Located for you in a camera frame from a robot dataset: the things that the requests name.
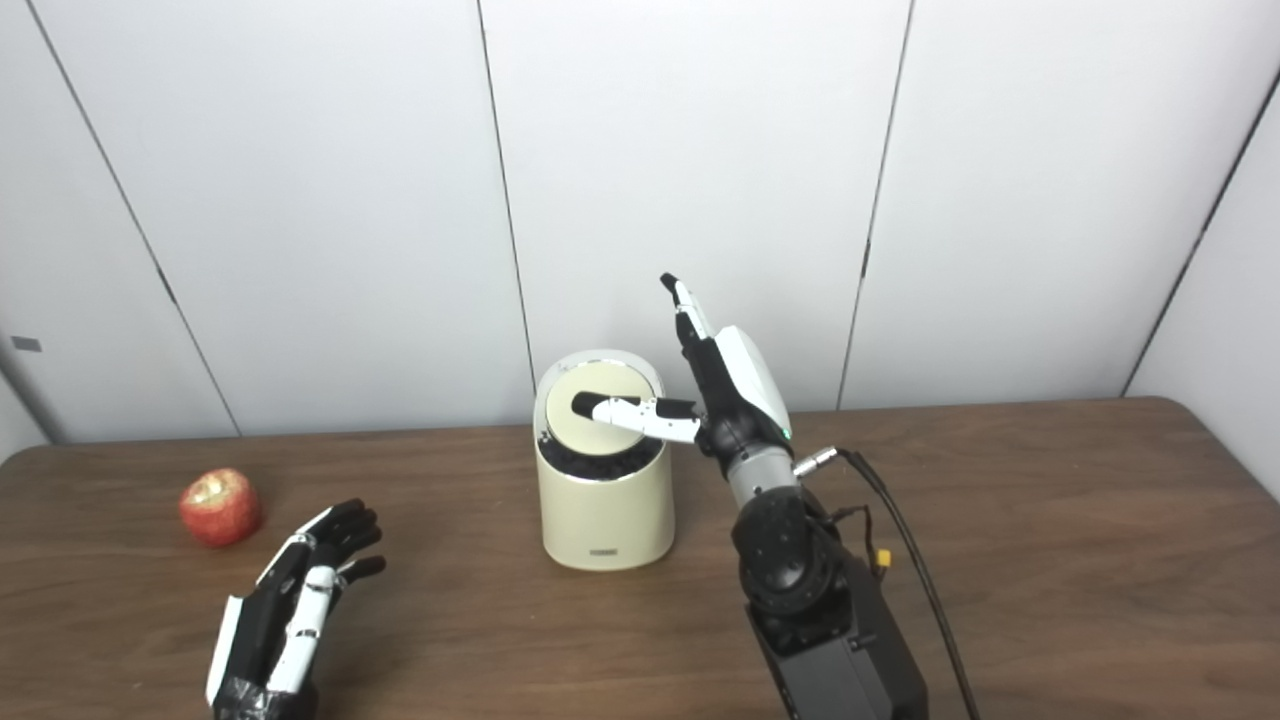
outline black cable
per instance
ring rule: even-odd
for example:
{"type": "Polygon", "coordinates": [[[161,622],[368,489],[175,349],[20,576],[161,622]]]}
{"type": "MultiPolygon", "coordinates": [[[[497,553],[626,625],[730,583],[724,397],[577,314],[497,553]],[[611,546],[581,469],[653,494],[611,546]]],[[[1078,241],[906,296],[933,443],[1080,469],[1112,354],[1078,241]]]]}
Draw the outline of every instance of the black cable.
{"type": "Polygon", "coordinates": [[[872,569],[872,574],[876,579],[884,577],[884,569],[879,566],[876,557],[876,543],[872,539],[872,506],[870,505],[854,505],[850,507],[841,507],[823,519],[823,525],[835,527],[841,520],[863,514],[863,546],[867,548],[867,565],[872,569]]]}
{"type": "Polygon", "coordinates": [[[911,555],[915,574],[920,577],[920,584],[924,585],[924,594],[929,598],[933,618],[938,621],[942,643],[947,647],[947,657],[951,660],[951,669],[955,670],[956,683],[960,685],[960,697],[964,698],[964,707],[969,712],[969,720],[979,720],[978,702],[973,697],[973,688],[969,687],[969,676],[964,671],[964,661],[960,660],[960,648],[956,647],[955,635],[951,634],[951,624],[947,623],[947,614],[942,610],[942,598],[938,597],[938,589],[933,587],[933,578],[929,575],[929,569],[924,565],[924,556],[920,555],[920,548],[915,544],[915,537],[906,525],[902,511],[893,502],[893,497],[888,493],[884,480],[876,474],[876,470],[872,469],[860,452],[850,452],[842,448],[836,448],[836,452],[858,470],[858,474],[867,480],[867,484],[872,486],[872,489],[879,496],[881,502],[884,503],[884,509],[888,510],[890,516],[893,518],[893,524],[897,525],[897,532],[902,536],[902,542],[906,543],[906,550],[911,555]]]}

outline black filling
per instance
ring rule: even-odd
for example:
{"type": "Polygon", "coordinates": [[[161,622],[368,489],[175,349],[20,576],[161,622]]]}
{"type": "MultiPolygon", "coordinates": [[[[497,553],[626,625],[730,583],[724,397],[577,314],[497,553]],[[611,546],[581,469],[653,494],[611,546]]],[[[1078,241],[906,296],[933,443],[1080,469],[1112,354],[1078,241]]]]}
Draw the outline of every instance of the black filling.
{"type": "Polygon", "coordinates": [[[556,436],[544,433],[538,451],[556,470],[584,480],[616,480],[645,468],[662,452],[662,441],[641,438],[640,442],[613,455],[582,455],[566,447],[556,436]]]}

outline container lid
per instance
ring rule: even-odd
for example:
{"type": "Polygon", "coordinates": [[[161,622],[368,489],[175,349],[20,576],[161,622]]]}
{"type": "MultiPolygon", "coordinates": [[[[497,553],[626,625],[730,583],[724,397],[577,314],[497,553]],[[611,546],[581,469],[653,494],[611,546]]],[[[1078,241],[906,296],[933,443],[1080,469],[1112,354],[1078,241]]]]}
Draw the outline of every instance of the container lid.
{"type": "Polygon", "coordinates": [[[547,396],[547,427],[564,447],[584,455],[613,455],[635,446],[643,434],[605,425],[573,413],[573,397],[582,391],[649,400],[653,388],[635,368],[598,360],[571,368],[554,380],[547,396]]]}

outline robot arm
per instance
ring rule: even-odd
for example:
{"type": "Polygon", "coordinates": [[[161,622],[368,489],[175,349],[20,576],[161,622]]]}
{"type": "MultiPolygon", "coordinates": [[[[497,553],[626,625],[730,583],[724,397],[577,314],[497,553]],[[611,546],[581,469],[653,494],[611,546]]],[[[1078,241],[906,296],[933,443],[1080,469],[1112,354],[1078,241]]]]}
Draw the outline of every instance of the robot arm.
{"type": "Polygon", "coordinates": [[[334,505],[297,529],[246,597],[229,597],[205,700],[215,720],[310,720],[311,662],[324,623],[347,587],[381,573],[381,556],[348,561],[381,539],[360,500],[334,505]]]}
{"type": "Polygon", "coordinates": [[[827,514],[800,484],[837,454],[794,462],[791,420],[755,343],[736,327],[714,332],[682,282],[662,282],[705,414],[682,405],[685,425],[673,437],[655,423],[657,405],[646,411],[636,398],[580,393],[575,411],[663,439],[692,436],[717,459],[739,506],[732,541],[748,619],[792,717],[927,720],[924,679],[879,591],[883,569],[845,548],[835,528],[841,512],[827,514]]]}

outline panel seam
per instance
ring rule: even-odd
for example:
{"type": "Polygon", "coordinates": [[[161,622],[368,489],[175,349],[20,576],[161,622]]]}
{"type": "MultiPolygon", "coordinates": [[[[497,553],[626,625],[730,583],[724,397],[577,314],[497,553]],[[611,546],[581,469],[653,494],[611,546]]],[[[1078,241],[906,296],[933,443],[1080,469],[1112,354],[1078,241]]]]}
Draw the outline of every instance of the panel seam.
{"type": "Polygon", "coordinates": [[[858,291],[854,293],[854,311],[849,318],[849,340],[845,343],[845,365],[840,372],[840,388],[836,391],[836,410],[842,410],[845,383],[849,380],[849,363],[854,355],[854,329],[858,327],[858,309],[863,301],[863,286],[867,284],[867,268],[872,260],[872,236],[876,232],[876,218],[879,210],[881,188],[884,186],[884,167],[888,164],[890,141],[893,137],[893,119],[897,113],[897,97],[902,88],[902,67],[906,64],[906,46],[911,40],[911,19],[915,17],[915,0],[906,6],[906,23],[902,26],[902,47],[897,55],[897,73],[893,76],[893,95],[888,104],[888,118],[884,123],[884,143],[881,146],[881,163],[876,172],[876,191],[872,193],[872,213],[867,223],[867,242],[863,246],[863,265],[858,273],[858,291]]]}
{"type": "MultiPolygon", "coordinates": [[[[97,147],[99,155],[102,158],[102,164],[106,165],[106,172],[111,176],[111,182],[115,184],[115,191],[119,193],[120,200],[124,202],[124,209],[129,214],[129,219],[133,222],[133,228],[138,232],[138,237],[142,240],[142,246],[147,251],[147,256],[151,259],[151,264],[155,265],[156,272],[160,277],[165,277],[164,268],[160,266],[160,260],[156,258],[155,249],[151,247],[151,240],[147,238],[146,231],[142,229],[142,223],[138,220],[138,214],[133,210],[133,202],[129,201],[129,196],[124,192],[124,184],[120,182],[120,176],[115,172],[115,165],[111,164],[110,156],[106,154],[106,147],[102,145],[102,140],[97,135],[97,129],[93,127],[92,120],[90,120],[88,111],[84,109],[84,102],[81,101],[79,94],[76,91],[76,86],[72,83],[70,74],[67,72],[67,67],[63,64],[61,56],[54,47],[54,41],[49,36],[49,31],[45,28],[45,22],[41,19],[40,13],[36,10],[33,0],[26,0],[27,9],[31,12],[32,19],[36,22],[36,27],[40,29],[40,36],[45,41],[45,47],[49,49],[49,54],[54,59],[54,64],[58,67],[58,73],[63,78],[63,83],[67,85],[67,91],[70,92],[72,101],[76,102],[76,109],[79,111],[81,119],[84,122],[84,127],[88,128],[88,135],[93,140],[93,145],[97,147]]],[[[178,318],[182,320],[182,327],[187,331],[187,337],[191,340],[191,345],[196,348],[196,355],[200,357],[200,364],[205,368],[205,373],[209,375],[209,382],[214,386],[214,392],[218,393],[218,400],[223,405],[223,410],[227,413],[227,419],[230,420],[232,428],[236,430],[237,436],[243,437],[241,432],[239,423],[236,421],[236,415],[232,413],[230,405],[227,402],[227,396],[223,393],[221,386],[218,384],[218,378],[214,375],[212,368],[209,365],[209,359],[205,357],[204,348],[200,347],[200,341],[196,340],[196,333],[191,329],[191,322],[187,320],[187,314],[183,313],[182,305],[178,304],[178,297],[174,295],[173,288],[169,290],[169,297],[173,300],[174,310],[178,313],[178,318]]]]}
{"type": "Polygon", "coordinates": [[[489,67],[489,36],[484,26],[484,8],[476,0],[476,17],[480,20],[480,49],[484,53],[484,76],[489,86],[489,110],[493,113],[493,137],[498,146],[498,172],[502,174],[502,202],[507,209],[507,237],[511,240],[511,259],[516,266],[516,295],[520,297],[520,322],[525,328],[525,354],[529,356],[529,383],[538,395],[538,374],[534,370],[534,341],[529,334],[529,309],[525,304],[525,283],[520,275],[520,250],[516,245],[516,223],[511,217],[511,188],[507,184],[507,158],[502,150],[502,131],[498,127],[498,97],[493,91],[493,70],[489,67]]]}
{"type": "Polygon", "coordinates": [[[1240,161],[1244,159],[1244,154],[1248,152],[1249,145],[1253,142],[1253,136],[1258,132],[1262,117],[1267,114],[1267,108],[1271,106],[1271,100],[1275,97],[1277,85],[1280,85],[1280,69],[1277,69],[1275,77],[1271,78],[1271,87],[1267,88],[1266,95],[1262,97],[1262,106],[1258,109],[1258,114],[1254,115],[1253,124],[1249,126],[1249,132],[1244,135],[1244,142],[1240,143],[1240,150],[1236,151],[1235,160],[1231,163],[1231,168],[1226,172],[1226,177],[1222,179],[1222,184],[1217,190],[1217,196],[1210,206],[1208,215],[1204,217],[1204,223],[1201,225],[1199,234],[1196,236],[1196,242],[1192,243],[1190,251],[1187,252],[1187,259],[1183,261],[1183,266],[1178,270],[1178,277],[1174,278],[1172,287],[1169,288],[1165,304],[1161,305],[1160,313],[1156,315],[1156,322],[1152,324],[1151,332],[1147,333],[1147,341],[1143,342],[1142,351],[1138,352],[1138,359],[1134,361],[1133,369],[1129,370],[1129,378],[1125,379],[1124,387],[1120,388],[1119,397],[1129,395],[1129,388],[1133,386],[1134,378],[1138,377],[1138,369],[1142,368],[1143,360],[1147,359],[1151,343],[1155,342],[1156,333],[1160,332],[1160,325],[1164,324],[1165,316],[1169,314],[1169,309],[1174,304],[1174,296],[1176,296],[1178,291],[1181,288],[1183,281],[1187,278],[1187,270],[1190,269],[1192,260],[1196,259],[1196,252],[1199,251],[1201,243],[1204,241],[1204,236],[1208,233],[1208,228],[1213,224],[1213,218],[1217,217],[1217,210],[1222,205],[1222,199],[1226,197],[1226,190],[1230,187],[1231,181],[1235,179],[1235,173],[1240,169],[1240,161]]]}

